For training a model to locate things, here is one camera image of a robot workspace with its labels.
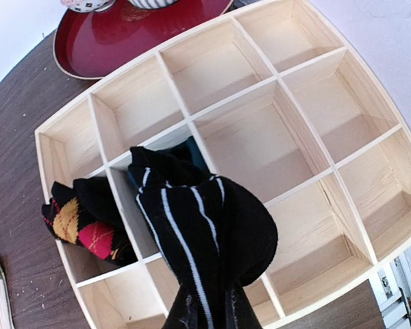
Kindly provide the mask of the black white striped sock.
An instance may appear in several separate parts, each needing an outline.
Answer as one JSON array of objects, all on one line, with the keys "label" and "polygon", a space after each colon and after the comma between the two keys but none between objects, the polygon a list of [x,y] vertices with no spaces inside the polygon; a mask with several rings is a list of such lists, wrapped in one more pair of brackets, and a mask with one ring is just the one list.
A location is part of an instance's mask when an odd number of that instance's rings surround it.
[{"label": "black white striped sock", "polygon": [[148,184],[136,203],[179,287],[195,294],[205,328],[225,328],[225,292],[271,264],[277,226],[263,203],[221,175],[195,185]]}]

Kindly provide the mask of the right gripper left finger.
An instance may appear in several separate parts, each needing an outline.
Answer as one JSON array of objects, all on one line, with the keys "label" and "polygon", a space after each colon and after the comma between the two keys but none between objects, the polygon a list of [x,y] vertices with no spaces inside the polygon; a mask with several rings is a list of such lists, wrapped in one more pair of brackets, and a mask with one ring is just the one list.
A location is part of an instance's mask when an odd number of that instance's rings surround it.
[{"label": "right gripper left finger", "polygon": [[192,294],[185,286],[181,286],[163,329],[200,329],[205,328],[206,319],[198,297]]}]

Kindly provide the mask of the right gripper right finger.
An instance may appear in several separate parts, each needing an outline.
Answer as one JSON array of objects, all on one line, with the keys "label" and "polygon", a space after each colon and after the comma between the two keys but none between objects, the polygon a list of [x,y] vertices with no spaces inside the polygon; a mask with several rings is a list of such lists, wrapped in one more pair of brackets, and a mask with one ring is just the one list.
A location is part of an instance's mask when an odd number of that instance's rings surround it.
[{"label": "right gripper right finger", "polygon": [[224,324],[227,329],[262,329],[239,282],[225,292]]}]

